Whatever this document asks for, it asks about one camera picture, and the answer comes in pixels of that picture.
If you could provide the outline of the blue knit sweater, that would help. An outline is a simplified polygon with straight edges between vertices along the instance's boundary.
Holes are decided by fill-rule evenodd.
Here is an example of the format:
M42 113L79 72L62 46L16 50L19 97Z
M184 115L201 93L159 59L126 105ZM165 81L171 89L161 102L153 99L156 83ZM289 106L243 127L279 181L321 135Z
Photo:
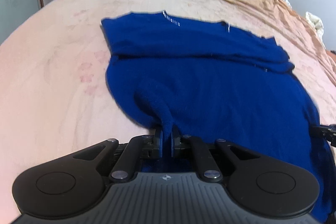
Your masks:
M335 164L328 143L309 134L319 113L274 38L226 22L177 18L165 12L105 18L112 57L109 90L137 123L174 126L211 143L223 138L311 172L320 194L312 211L335 212Z

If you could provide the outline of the orange blanket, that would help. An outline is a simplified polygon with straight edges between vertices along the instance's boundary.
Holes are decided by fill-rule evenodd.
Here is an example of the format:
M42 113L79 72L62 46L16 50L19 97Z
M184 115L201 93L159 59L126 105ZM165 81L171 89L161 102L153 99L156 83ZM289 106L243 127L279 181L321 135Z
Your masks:
M275 38L289 55L294 74L317 95L335 97L335 62L315 30L283 0L217 0L224 20L257 36Z

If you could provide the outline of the pink floral bed sheet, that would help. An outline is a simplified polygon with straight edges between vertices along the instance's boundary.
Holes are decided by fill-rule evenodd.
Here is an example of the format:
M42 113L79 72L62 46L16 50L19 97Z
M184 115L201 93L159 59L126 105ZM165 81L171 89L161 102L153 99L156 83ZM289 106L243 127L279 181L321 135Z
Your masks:
M160 11L207 22L229 14L217 0L54 0L2 43L1 223L19 216L11 189L24 170L108 138L147 134L108 92L110 51L100 23ZM308 93L321 122L335 123L335 97Z

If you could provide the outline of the white fluffy blanket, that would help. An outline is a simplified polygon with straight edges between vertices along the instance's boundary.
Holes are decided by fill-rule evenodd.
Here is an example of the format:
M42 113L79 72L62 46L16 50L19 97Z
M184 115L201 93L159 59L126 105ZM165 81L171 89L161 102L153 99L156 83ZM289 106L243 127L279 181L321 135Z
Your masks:
M322 19L308 11L305 13L305 18L308 23L315 29L315 32L317 33L319 39L322 40L324 34L324 25Z

